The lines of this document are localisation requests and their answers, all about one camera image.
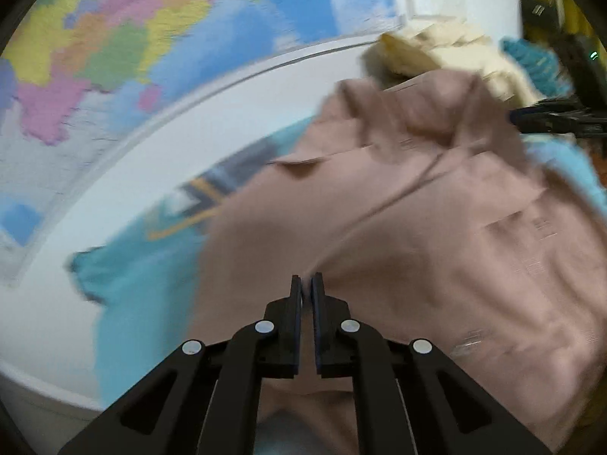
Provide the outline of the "pink zip jacket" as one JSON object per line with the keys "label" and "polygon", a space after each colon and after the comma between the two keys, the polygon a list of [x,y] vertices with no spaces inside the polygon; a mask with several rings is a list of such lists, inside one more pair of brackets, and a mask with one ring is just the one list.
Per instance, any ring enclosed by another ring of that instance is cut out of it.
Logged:
{"label": "pink zip jacket", "polygon": [[188,336],[230,339],[314,273],[385,338],[434,343],[552,450],[606,367],[605,223],[466,72],[341,82],[220,204]]}

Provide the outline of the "teal patterned bed sheet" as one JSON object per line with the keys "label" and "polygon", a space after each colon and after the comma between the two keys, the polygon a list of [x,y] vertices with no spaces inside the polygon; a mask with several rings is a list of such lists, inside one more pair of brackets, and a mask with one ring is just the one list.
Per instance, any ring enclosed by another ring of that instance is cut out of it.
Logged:
{"label": "teal patterned bed sheet", "polygon": [[108,407],[184,341],[198,288],[198,256],[224,198],[290,153],[302,119],[222,159],[169,192],[110,242],[73,255],[77,291],[97,303],[94,375]]}

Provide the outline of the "cream yellow garment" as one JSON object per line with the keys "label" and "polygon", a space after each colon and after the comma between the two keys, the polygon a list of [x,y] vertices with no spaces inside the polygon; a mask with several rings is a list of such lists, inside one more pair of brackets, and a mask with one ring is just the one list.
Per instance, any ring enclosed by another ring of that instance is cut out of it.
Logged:
{"label": "cream yellow garment", "polygon": [[376,49],[384,66],[395,75],[459,70],[483,78],[494,97],[514,108],[529,107],[545,98],[521,65],[483,30],[462,20],[417,23],[385,32]]}

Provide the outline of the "white wall switch panel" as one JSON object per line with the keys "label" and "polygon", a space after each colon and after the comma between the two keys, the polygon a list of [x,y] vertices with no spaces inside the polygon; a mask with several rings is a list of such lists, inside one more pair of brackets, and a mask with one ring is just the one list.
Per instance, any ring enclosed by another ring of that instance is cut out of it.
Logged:
{"label": "white wall switch panel", "polygon": [[466,0],[405,0],[407,16],[422,20],[465,20]]}

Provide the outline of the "colourful wall map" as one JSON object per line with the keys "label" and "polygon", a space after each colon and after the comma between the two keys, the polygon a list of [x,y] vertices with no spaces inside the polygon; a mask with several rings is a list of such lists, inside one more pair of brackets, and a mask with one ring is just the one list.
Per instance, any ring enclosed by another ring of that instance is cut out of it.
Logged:
{"label": "colourful wall map", "polygon": [[395,0],[38,0],[1,57],[1,277],[102,155],[193,89],[398,23]]}

